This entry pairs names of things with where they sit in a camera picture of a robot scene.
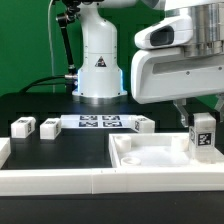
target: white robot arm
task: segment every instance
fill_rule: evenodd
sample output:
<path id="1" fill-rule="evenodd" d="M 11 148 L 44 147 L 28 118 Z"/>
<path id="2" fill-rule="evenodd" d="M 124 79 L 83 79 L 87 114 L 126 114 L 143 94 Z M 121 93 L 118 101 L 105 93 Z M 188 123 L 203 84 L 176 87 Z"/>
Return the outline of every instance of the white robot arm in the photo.
<path id="1" fill-rule="evenodd" d="M 166 18 L 136 34 L 132 95 L 139 103 L 224 92 L 224 1 L 167 0 Z"/>
<path id="2" fill-rule="evenodd" d="M 80 6 L 78 13 L 84 38 L 84 62 L 79 69 L 77 100 L 93 104 L 111 103 L 126 96 L 122 71 L 117 65 L 117 29 L 98 14 L 99 7 L 133 6 L 136 0 L 105 0 Z"/>

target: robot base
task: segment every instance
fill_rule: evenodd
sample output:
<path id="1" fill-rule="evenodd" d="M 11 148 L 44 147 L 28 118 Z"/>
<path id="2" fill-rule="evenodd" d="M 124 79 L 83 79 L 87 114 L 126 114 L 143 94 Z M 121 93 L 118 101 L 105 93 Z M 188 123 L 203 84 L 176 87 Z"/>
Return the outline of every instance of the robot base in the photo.
<path id="1" fill-rule="evenodd" d="M 72 93 L 73 100 L 81 103 L 88 103 L 94 105 L 102 105 L 102 104 L 115 104 L 119 102 L 124 102 L 127 100 L 127 91 L 123 91 L 120 95 L 116 97 L 108 97 L 108 98 L 98 98 L 98 97 L 86 97 L 78 94 L 77 92 Z"/>

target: table surface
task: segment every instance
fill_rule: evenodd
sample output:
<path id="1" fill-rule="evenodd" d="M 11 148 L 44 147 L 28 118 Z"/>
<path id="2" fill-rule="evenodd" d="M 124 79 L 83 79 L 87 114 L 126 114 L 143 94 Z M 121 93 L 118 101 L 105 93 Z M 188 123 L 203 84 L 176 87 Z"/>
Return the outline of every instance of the table surface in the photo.
<path id="1" fill-rule="evenodd" d="M 210 111 L 197 100 L 187 110 Z M 65 94 L 7 94 L 0 98 L 0 136 L 10 136 L 10 124 L 34 116 L 36 127 L 50 117 L 66 114 L 137 114 L 156 121 L 156 132 L 187 132 L 172 102 L 139 105 L 129 98 L 114 105 L 78 104 Z M 224 151 L 223 124 L 217 125 L 216 146 Z M 63 130 L 55 141 L 12 140 L 3 169 L 111 167 L 109 133 L 130 129 Z M 0 197 L 0 223 L 223 223 L 224 192 L 158 192 L 101 195 Z"/>

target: small white cube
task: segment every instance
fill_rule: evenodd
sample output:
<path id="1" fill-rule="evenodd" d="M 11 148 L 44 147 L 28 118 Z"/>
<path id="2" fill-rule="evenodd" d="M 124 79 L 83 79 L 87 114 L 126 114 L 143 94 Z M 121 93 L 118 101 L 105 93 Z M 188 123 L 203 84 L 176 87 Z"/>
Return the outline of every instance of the small white cube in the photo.
<path id="1" fill-rule="evenodd" d="M 54 140 L 61 132 L 61 120 L 49 118 L 40 125 L 40 139 Z"/>
<path id="2" fill-rule="evenodd" d="M 12 138 L 26 138 L 35 130 L 35 123 L 34 117 L 21 117 L 11 124 Z"/>
<path id="3" fill-rule="evenodd" d="M 130 116 L 131 128 L 138 133 L 154 133 L 155 121 L 144 116 Z"/>

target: warning label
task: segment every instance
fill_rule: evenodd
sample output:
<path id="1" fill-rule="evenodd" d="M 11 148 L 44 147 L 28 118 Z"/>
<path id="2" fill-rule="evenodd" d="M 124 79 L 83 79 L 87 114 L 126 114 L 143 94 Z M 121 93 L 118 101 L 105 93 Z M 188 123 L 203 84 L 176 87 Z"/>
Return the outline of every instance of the warning label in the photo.
<path id="1" fill-rule="evenodd" d="M 97 61 L 97 63 L 96 63 L 95 66 L 96 66 L 96 67 L 107 67 L 107 65 L 106 65 L 106 63 L 105 63 L 103 57 L 100 57 L 100 59 Z"/>

